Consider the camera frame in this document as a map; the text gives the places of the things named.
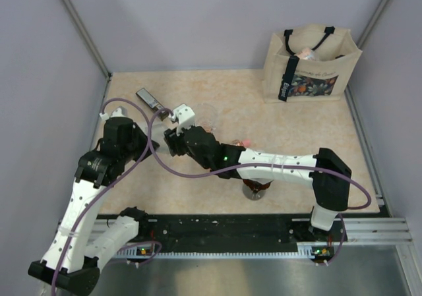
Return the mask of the clear glass dripper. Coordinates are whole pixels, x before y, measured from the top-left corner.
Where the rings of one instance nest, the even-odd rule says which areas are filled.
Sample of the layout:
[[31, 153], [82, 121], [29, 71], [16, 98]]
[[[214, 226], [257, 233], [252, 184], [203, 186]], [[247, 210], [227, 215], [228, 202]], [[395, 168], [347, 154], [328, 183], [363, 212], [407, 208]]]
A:
[[212, 133], [216, 129], [218, 112], [210, 104], [198, 104], [195, 108], [195, 124], [206, 132]]

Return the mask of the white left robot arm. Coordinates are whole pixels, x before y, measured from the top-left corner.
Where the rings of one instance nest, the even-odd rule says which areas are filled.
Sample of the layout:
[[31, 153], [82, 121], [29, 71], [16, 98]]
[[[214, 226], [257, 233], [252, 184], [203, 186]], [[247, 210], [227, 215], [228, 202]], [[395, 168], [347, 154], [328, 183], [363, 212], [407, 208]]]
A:
[[42, 258], [31, 263], [28, 274], [72, 295], [91, 294], [111, 258], [131, 239], [142, 241], [149, 235], [146, 213], [126, 208], [108, 230], [88, 241], [105, 191], [123, 176], [129, 162], [150, 154], [147, 136], [132, 119], [109, 118], [97, 147], [79, 159], [70, 201], [54, 240]]

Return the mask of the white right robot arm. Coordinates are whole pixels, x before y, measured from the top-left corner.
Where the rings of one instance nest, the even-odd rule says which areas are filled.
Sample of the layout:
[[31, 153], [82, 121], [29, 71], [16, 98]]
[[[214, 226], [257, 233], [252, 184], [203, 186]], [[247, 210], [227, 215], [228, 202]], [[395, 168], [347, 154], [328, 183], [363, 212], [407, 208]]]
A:
[[336, 216], [348, 206], [351, 169], [331, 149], [315, 155], [286, 156], [218, 142], [201, 127], [164, 132], [172, 156], [189, 156], [222, 179], [241, 179], [264, 185], [273, 181], [297, 183], [313, 190], [316, 203], [308, 223], [309, 235], [321, 241], [332, 232]]

